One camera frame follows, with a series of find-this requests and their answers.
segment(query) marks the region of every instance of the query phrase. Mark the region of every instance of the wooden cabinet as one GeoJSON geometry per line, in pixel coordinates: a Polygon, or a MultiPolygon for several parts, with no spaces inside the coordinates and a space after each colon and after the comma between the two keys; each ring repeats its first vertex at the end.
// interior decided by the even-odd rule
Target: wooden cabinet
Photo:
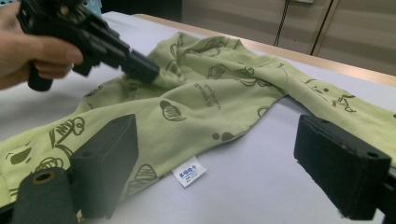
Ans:
{"type": "Polygon", "coordinates": [[[102,12],[143,13],[170,21],[181,21],[181,0],[102,0],[102,12]]]}
{"type": "MultiPolygon", "coordinates": [[[[182,22],[273,45],[285,1],[183,0],[182,22]]],[[[278,46],[396,76],[395,22],[394,0],[290,2],[278,46]]]]}

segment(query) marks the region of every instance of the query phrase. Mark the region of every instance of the hand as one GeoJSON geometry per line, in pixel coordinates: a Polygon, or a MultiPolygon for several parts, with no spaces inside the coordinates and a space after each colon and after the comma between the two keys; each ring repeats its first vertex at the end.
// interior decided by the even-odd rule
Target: hand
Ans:
{"type": "Polygon", "coordinates": [[[0,90],[26,81],[30,62],[35,62],[43,78],[64,77],[83,61],[82,53],[72,44],[49,36],[26,35],[16,19],[20,3],[0,8],[0,90]]]}

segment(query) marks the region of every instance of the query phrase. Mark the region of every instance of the printed pattern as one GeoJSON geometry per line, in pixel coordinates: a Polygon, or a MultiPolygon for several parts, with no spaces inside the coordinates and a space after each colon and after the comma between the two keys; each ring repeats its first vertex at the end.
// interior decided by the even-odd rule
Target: printed pattern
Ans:
{"type": "MultiPolygon", "coordinates": [[[[214,140],[219,140],[220,139],[220,134],[219,133],[213,133],[212,134],[212,138],[214,140]]],[[[233,135],[232,133],[229,132],[225,132],[221,135],[221,141],[222,142],[228,142],[235,139],[235,135],[233,135]]]]}
{"type": "Polygon", "coordinates": [[[171,105],[171,103],[169,103],[168,101],[161,101],[160,108],[163,111],[163,117],[167,120],[182,121],[186,119],[182,116],[180,110],[176,106],[171,105]]]}
{"type": "Polygon", "coordinates": [[[166,70],[176,74],[178,77],[182,76],[176,60],[170,61],[169,64],[166,66],[166,70]]]}
{"type": "Polygon", "coordinates": [[[49,132],[49,139],[51,141],[52,148],[58,148],[70,157],[73,151],[63,144],[63,142],[69,136],[79,136],[85,130],[85,120],[81,117],[69,119],[65,123],[57,126],[49,132]]]}
{"type": "MultiPolygon", "coordinates": [[[[317,81],[317,80],[311,78],[311,79],[308,79],[307,81],[305,81],[304,84],[309,84],[312,81],[317,81]]],[[[321,90],[320,88],[318,88],[317,85],[309,86],[309,88],[316,95],[320,96],[324,101],[329,102],[325,95],[326,93],[330,92],[330,90],[328,88],[323,88],[323,90],[321,90]]],[[[351,105],[349,104],[349,99],[353,99],[353,98],[355,98],[354,95],[342,94],[340,97],[338,97],[338,99],[331,100],[331,104],[333,107],[337,107],[337,106],[343,107],[345,109],[345,111],[348,113],[354,113],[354,112],[356,112],[356,110],[353,109],[351,107],[351,105]]]]}
{"type": "Polygon", "coordinates": [[[258,108],[257,115],[259,116],[259,118],[261,118],[269,108],[270,108],[269,106],[262,106],[258,108]]]}
{"type": "Polygon", "coordinates": [[[237,69],[237,70],[231,70],[228,68],[226,65],[222,63],[218,63],[213,67],[209,68],[208,74],[206,76],[207,79],[219,79],[221,78],[225,73],[239,73],[241,75],[247,75],[247,76],[252,76],[254,75],[254,68],[250,66],[246,66],[244,69],[237,69]]]}
{"type": "Polygon", "coordinates": [[[205,84],[202,86],[199,83],[195,83],[194,88],[201,93],[207,107],[214,107],[218,110],[221,110],[221,104],[218,100],[218,97],[209,85],[205,84]]]}
{"type": "Polygon", "coordinates": [[[247,86],[247,87],[252,87],[252,86],[255,86],[255,85],[258,85],[260,87],[272,87],[272,86],[274,86],[273,84],[271,84],[271,83],[269,83],[267,81],[261,80],[261,79],[239,80],[239,81],[242,84],[244,84],[245,86],[247,86]]]}
{"type": "Polygon", "coordinates": [[[103,86],[100,85],[96,89],[91,91],[90,93],[86,94],[85,97],[91,97],[91,96],[95,95],[96,93],[98,93],[99,91],[101,91],[102,89],[103,89],[103,86]]]}
{"type": "Polygon", "coordinates": [[[214,49],[215,51],[213,51],[213,53],[208,56],[208,57],[214,57],[216,55],[219,55],[221,53],[221,48],[224,48],[224,47],[225,47],[224,42],[221,42],[217,39],[211,39],[205,44],[205,46],[203,48],[191,49],[191,51],[189,51],[189,52],[193,51],[196,54],[201,54],[203,52],[207,52],[207,51],[214,49]]]}
{"type": "Polygon", "coordinates": [[[182,47],[184,45],[184,41],[183,41],[183,34],[179,33],[178,35],[178,40],[177,40],[177,44],[172,44],[170,46],[170,51],[172,56],[177,60],[177,49],[179,47],[182,47]]]}
{"type": "Polygon", "coordinates": [[[134,176],[134,180],[130,181],[127,186],[127,194],[131,195],[137,189],[140,189],[146,186],[151,181],[154,181],[158,178],[157,173],[149,164],[144,164],[140,166],[136,175],[134,176]]]}
{"type": "Polygon", "coordinates": [[[35,172],[51,167],[64,168],[64,160],[60,158],[48,157],[44,159],[42,162],[40,162],[40,164],[35,168],[35,172]]]}
{"type": "Polygon", "coordinates": [[[32,159],[32,158],[28,159],[31,151],[32,151],[32,148],[28,147],[24,151],[21,151],[17,154],[10,152],[6,155],[6,160],[9,158],[9,161],[11,162],[12,165],[16,165],[21,162],[24,162],[26,159],[27,160],[25,161],[25,163],[28,163],[32,159]]]}

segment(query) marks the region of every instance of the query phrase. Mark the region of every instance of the finger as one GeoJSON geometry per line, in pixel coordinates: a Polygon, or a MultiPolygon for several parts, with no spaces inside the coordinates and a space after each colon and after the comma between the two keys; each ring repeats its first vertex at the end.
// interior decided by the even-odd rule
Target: finger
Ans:
{"type": "Polygon", "coordinates": [[[35,68],[41,77],[62,78],[73,68],[73,65],[35,62],[35,68]]]}
{"type": "Polygon", "coordinates": [[[7,4],[0,8],[0,28],[8,29],[17,23],[16,15],[20,9],[21,3],[7,4]]]}
{"type": "Polygon", "coordinates": [[[7,76],[0,76],[0,90],[16,86],[22,82],[27,81],[29,73],[30,66],[26,65],[12,74],[9,74],[7,76]]]}
{"type": "Polygon", "coordinates": [[[27,60],[49,63],[82,63],[81,51],[61,39],[48,36],[18,35],[16,51],[27,60]]]}

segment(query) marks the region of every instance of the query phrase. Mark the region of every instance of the black handheld device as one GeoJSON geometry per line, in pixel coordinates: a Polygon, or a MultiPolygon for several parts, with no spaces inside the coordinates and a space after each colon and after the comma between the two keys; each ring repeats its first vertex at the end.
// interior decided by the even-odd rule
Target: black handheld device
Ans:
{"type": "MultiPolygon", "coordinates": [[[[159,73],[159,66],[120,40],[100,17],[83,6],[82,0],[21,0],[17,15],[22,30],[30,35],[48,35],[61,38],[77,46],[84,62],[73,70],[87,76],[92,67],[105,63],[118,68],[128,76],[150,83],[159,73]]],[[[52,80],[39,76],[31,66],[28,85],[36,91],[50,89],[52,80]]]]}

